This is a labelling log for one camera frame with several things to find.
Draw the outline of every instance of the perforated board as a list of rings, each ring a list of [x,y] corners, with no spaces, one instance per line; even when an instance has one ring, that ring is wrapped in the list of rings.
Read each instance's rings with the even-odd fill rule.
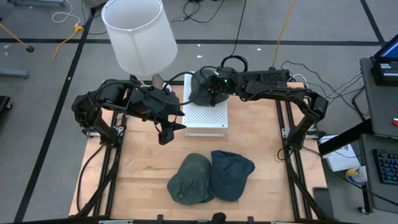
[[[191,94],[191,75],[184,77],[184,102]],[[216,106],[198,106],[194,103],[183,106],[182,124],[188,128],[228,128],[228,100]]]

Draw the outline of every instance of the floor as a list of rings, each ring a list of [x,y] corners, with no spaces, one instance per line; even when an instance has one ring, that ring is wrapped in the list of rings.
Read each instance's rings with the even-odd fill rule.
[[[70,1],[74,15],[83,20],[84,12],[88,17],[90,11],[82,10],[80,0]],[[182,16],[186,0],[163,2],[170,21]],[[211,17],[219,4],[220,1],[204,0],[197,18]],[[178,55],[162,73],[166,79],[204,65],[217,66],[230,55],[243,4],[243,0],[226,0],[207,24],[171,23]],[[250,70],[266,70],[271,65],[289,6],[289,0],[248,1],[235,54],[247,58]],[[338,88],[359,74],[360,58],[370,57],[380,49],[382,42],[398,33],[397,7],[395,0],[297,1],[276,65],[279,67],[286,60],[304,63],[325,82]],[[15,217],[24,221],[67,217],[86,144],[70,110],[72,102],[77,95],[95,90],[107,78],[128,78],[115,59],[107,34],[88,35],[86,44],[79,47],[80,33],[62,46],[56,59],[47,60],[41,56],[52,55],[56,43],[72,34],[76,19],[69,18],[61,24],[51,20],[53,13],[69,10],[68,4],[66,8],[27,2],[14,6],[0,1],[2,23],[35,47],[35,53],[30,54],[0,30],[0,67],[30,71],[28,80],[0,78],[1,94],[10,96],[14,105],[0,125],[0,223],[13,222]],[[56,19],[63,19],[63,16],[56,16]],[[101,18],[95,18],[90,33],[103,31]],[[227,65],[242,69],[239,62],[230,61]],[[302,74],[309,83],[322,86],[326,94],[332,93],[314,73],[303,67],[289,63],[284,67],[294,74]],[[346,92],[362,84],[359,80]],[[323,94],[319,87],[310,86]],[[345,96],[348,102],[352,95]],[[358,97],[358,104],[367,112],[364,94]],[[336,134],[360,121],[343,100],[337,99],[318,127]],[[29,187],[33,192],[28,205],[27,197],[23,196],[38,157],[44,163],[34,189]],[[363,205],[361,191],[329,173],[325,175],[337,219],[357,223],[396,222],[398,215],[391,213],[360,214],[356,207]],[[22,199],[27,209],[21,209],[17,215]]]

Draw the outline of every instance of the wooden table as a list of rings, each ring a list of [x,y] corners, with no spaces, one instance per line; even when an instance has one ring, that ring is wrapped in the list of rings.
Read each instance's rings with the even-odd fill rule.
[[[183,86],[173,88],[182,99]],[[285,125],[289,127],[284,103],[282,107]],[[295,123],[298,124],[303,114],[293,104],[292,111]],[[108,124],[111,117],[111,111],[104,112],[103,118]],[[152,122],[143,123],[140,119],[130,117],[127,120],[111,218],[155,220],[157,215],[162,214],[165,220],[211,220],[214,213],[223,212],[230,221],[245,221],[248,216],[253,216],[255,221],[293,221],[285,162],[276,158],[277,151],[282,148],[282,141],[275,101],[245,103],[238,97],[230,97],[228,121],[228,135],[224,138],[185,137],[182,131],[176,131],[175,139],[161,146]],[[88,140],[82,164],[97,150],[98,143],[98,137]],[[318,151],[315,140],[306,140],[304,145]],[[197,205],[174,202],[166,185],[177,173],[184,158],[189,153],[196,152],[211,160],[213,150],[239,153],[256,165],[242,197],[237,202],[224,202],[215,198]],[[306,150],[301,150],[300,153],[308,191],[312,194],[314,187],[326,187],[319,156]],[[90,199],[98,186],[103,156],[104,149],[85,171],[81,186],[81,206]],[[300,216],[305,217],[302,196],[296,189]],[[105,190],[100,214],[104,213],[107,194]],[[70,214],[76,212],[75,194]]]

